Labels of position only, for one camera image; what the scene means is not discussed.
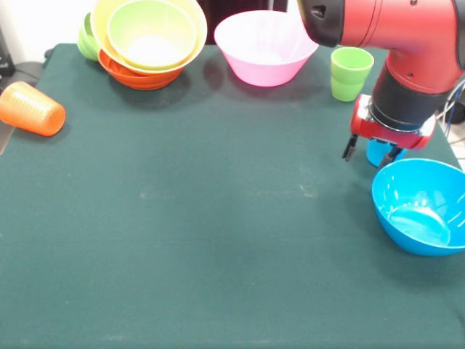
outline bowl rim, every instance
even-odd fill
[[[375,177],[373,179],[373,182],[371,183],[371,198],[373,199],[373,202],[374,202],[374,206],[375,206],[375,210],[377,212],[379,212],[379,214],[381,214],[381,216],[391,225],[392,223],[389,221],[389,219],[386,217],[386,215],[384,215],[381,210],[378,208],[378,203],[376,202],[376,199],[375,199],[375,196],[374,196],[374,186],[375,186],[375,183],[377,181],[379,181],[380,177],[381,176],[381,173],[383,172],[383,170],[385,169],[388,169],[390,167],[393,167],[393,166],[396,166],[396,164],[402,164],[402,163],[405,163],[405,162],[429,162],[429,163],[433,163],[433,164],[439,164],[441,166],[444,166],[444,167],[447,167],[449,169],[452,169],[453,171],[457,171],[459,173],[461,173],[462,175],[465,175],[464,171],[460,170],[459,168],[453,166],[453,165],[450,165],[450,164],[446,164],[445,162],[442,162],[442,161],[439,161],[439,160],[434,160],[434,159],[424,159],[424,158],[409,158],[409,159],[402,159],[402,160],[399,160],[399,161],[394,161],[390,164],[387,164],[385,167],[383,167],[382,169],[380,169],[376,174],[375,174]],[[419,240],[413,236],[410,236],[406,233],[404,233],[403,231],[397,229],[396,227],[394,227],[395,230],[399,231],[402,235],[404,236],[407,236],[408,238],[416,241],[416,242],[419,242],[420,244],[423,244],[423,245],[427,245],[427,246],[431,246],[431,247],[436,247],[438,249],[465,249],[465,245],[454,245],[454,246],[444,246],[444,245],[438,245],[438,244],[431,244],[429,242],[425,242],[425,241],[422,241],[422,240]]]
[[[191,29],[191,31],[193,33],[193,37],[192,37],[192,40],[190,42],[190,45],[189,45],[188,49],[186,49],[186,52],[187,52],[186,55],[182,55],[182,58],[180,58],[176,62],[169,63],[169,64],[166,64],[166,65],[146,65],[146,64],[139,63],[137,61],[129,60],[126,57],[126,55],[121,51],[119,46],[115,45],[115,41],[113,39],[113,36],[111,35],[111,23],[113,22],[114,17],[118,14],[119,11],[121,11],[124,7],[131,6],[132,4],[135,4],[137,2],[152,2],[152,3],[158,2],[158,3],[162,3],[162,4],[167,5],[168,7],[172,7],[174,9],[176,9],[176,11],[178,11],[180,14],[182,14],[184,19],[186,19],[186,21],[189,23],[190,29]],[[129,1],[126,1],[123,4],[119,5],[115,9],[115,11],[113,11],[110,18],[108,19],[107,37],[108,37],[108,41],[110,42],[111,46],[113,46],[114,50],[121,56],[121,58],[123,58],[125,61],[127,61],[128,64],[132,65],[133,68],[146,69],[146,70],[149,70],[149,71],[156,72],[156,71],[162,71],[162,70],[165,70],[165,69],[170,69],[170,68],[176,67],[177,65],[182,64],[183,61],[187,60],[189,58],[189,56],[193,53],[194,49],[195,49],[195,44],[197,43],[197,39],[198,39],[197,38],[198,33],[197,33],[197,28],[195,27],[195,23],[194,23],[193,19],[189,16],[189,14],[183,8],[179,7],[176,4],[172,4],[170,1],[167,1],[167,0],[129,0]]]
[[[251,11],[243,11],[243,12],[239,12],[239,13],[235,13],[234,15],[231,15],[231,16],[228,16],[226,17],[224,20],[222,20],[218,25],[217,27],[215,28],[214,30],[214,34],[213,34],[213,37],[214,37],[214,40],[215,40],[215,43],[217,44],[217,46],[224,52],[226,53],[228,56],[231,56],[232,58],[235,58],[236,60],[239,60],[239,61],[242,61],[242,62],[245,62],[245,63],[248,63],[248,64],[255,64],[255,65],[264,65],[262,63],[258,63],[258,62],[252,62],[250,60],[244,60],[243,58],[241,57],[237,57],[236,55],[232,55],[231,53],[229,53],[219,42],[218,42],[218,32],[221,30],[221,28],[223,26],[225,26],[227,22],[229,22],[230,20],[232,19],[235,19],[237,17],[241,17],[243,15],[249,15],[251,13],[263,13],[263,14],[267,14],[267,15],[273,15],[273,16],[281,16],[283,18],[289,18],[289,20],[291,22],[293,22],[293,15],[289,14],[288,12],[283,12],[283,11],[275,11],[275,10],[270,10],[270,9],[255,9],[255,10],[251,10]],[[299,58],[296,58],[296,59],[293,59],[293,60],[287,60],[285,62],[281,62],[281,63],[267,63],[266,66],[269,66],[269,67],[278,67],[278,66],[283,66],[283,65],[288,65],[288,64],[293,64],[293,63],[297,63],[297,62],[300,62],[302,60],[306,60],[308,58],[310,58],[314,53],[315,51],[320,47],[319,43],[313,41],[307,34],[307,32],[305,31],[304,29],[304,25],[302,23],[302,33],[304,34],[303,37],[305,39],[308,39],[310,42],[312,42],[314,44],[314,46],[312,47],[312,49],[310,50],[310,53],[307,53],[305,55],[302,55],[301,57],[299,56]]]
[[[98,28],[97,20],[98,20],[98,17],[95,14],[95,10],[96,10],[96,8],[98,8],[98,6],[103,1],[104,1],[104,3],[107,3],[109,0],[96,0],[94,8],[90,12],[92,33],[94,34],[94,37],[97,40],[97,43],[99,44],[100,49],[102,49],[108,57],[110,57],[112,60],[114,60],[118,64],[121,64],[123,67],[128,68],[129,70],[132,70],[132,71],[134,71],[135,73],[137,73],[139,75],[143,75],[143,76],[152,75],[154,73],[154,71],[149,71],[147,69],[141,69],[141,68],[133,67],[130,64],[128,64],[127,62],[125,62],[124,59],[116,51],[111,52],[111,50],[108,49],[108,46],[110,46],[110,42],[108,41],[108,32],[107,32],[107,29],[106,29],[106,25],[104,25],[105,32],[102,33],[102,35],[97,34],[98,33],[97,32],[97,28]],[[196,28],[197,34],[198,34],[197,41],[195,42],[195,48],[191,52],[189,57],[186,59],[186,61],[184,61],[182,64],[180,64],[180,65],[178,65],[178,66],[176,66],[174,68],[163,69],[163,70],[160,70],[160,71],[156,71],[156,73],[169,73],[169,72],[175,71],[177,69],[186,67],[187,65],[191,64],[191,62],[194,61],[199,56],[199,54],[203,51],[203,48],[205,47],[205,43],[206,43],[207,36],[208,36],[208,30],[209,30],[209,24],[207,23],[207,20],[206,20],[206,17],[205,17],[205,12],[202,10],[202,7],[200,6],[200,4],[196,0],[183,0],[183,1],[180,1],[180,3],[181,2],[183,4],[186,4],[188,2],[189,3],[188,6],[191,7],[191,10],[194,13],[193,21],[195,23],[195,28]]]

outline table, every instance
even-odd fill
[[[463,348],[465,254],[381,229],[366,141],[341,159],[330,53],[260,89],[208,46],[138,92],[58,45],[37,87],[65,127],[16,130],[0,158],[1,346]],[[438,129],[409,156],[457,166]]]

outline plastic cup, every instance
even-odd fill
[[[79,29],[78,35],[78,48],[81,54],[88,60],[97,61],[99,52],[99,45],[92,34],[92,28],[90,25],[90,13],[84,18],[84,22]]]
[[[392,145],[389,143],[381,143],[377,140],[369,140],[368,146],[366,148],[366,157],[370,164],[375,167],[379,167],[379,164],[383,160],[384,156],[392,150]],[[402,152],[396,157],[396,160],[400,160],[405,156],[407,152],[406,149],[403,149]]]
[[[358,47],[341,47],[331,54],[331,93],[342,102],[351,102],[361,93],[375,60]]]
[[[63,106],[25,82],[9,85],[0,95],[0,119],[8,125],[52,136],[65,123]]]

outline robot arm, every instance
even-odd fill
[[[298,0],[312,40],[335,47],[388,49],[369,98],[352,116],[346,160],[357,137],[423,148],[432,116],[465,69],[465,0]]]

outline plastic bowl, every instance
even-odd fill
[[[126,2],[129,2],[129,0],[97,0],[94,9],[91,12],[92,31],[100,48],[105,51],[112,60],[139,75],[153,75],[153,71],[134,67],[125,61],[125,59],[123,59],[122,56],[115,51],[113,46],[111,46],[108,39],[108,21],[116,9]],[[205,14],[196,0],[170,0],[170,3],[177,5],[189,14],[190,18],[195,23],[197,40],[195,42],[194,50],[183,63],[174,68],[157,71],[157,73],[167,73],[170,71],[176,71],[179,68],[184,68],[200,54],[205,46],[207,37],[207,22]]]
[[[127,2],[108,21],[108,38],[115,51],[147,70],[181,64],[194,50],[196,33],[186,11],[163,0]]]
[[[223,20],[215,42],[235,75],[261,87],[282,85],[318,48],[296,17],[279,11],[247,11]]]
[[[137,75],[128,68],[118,64],[100,50],[99,63],[116,81],[133,89],[161,89],[172,83],[182,72],[182,68],[168,73],[152,76]]]
[[[372,185],[376,214],[402,249],[421,256],[465,250],[465,174],[428,159],[404,159],[381,169]]]

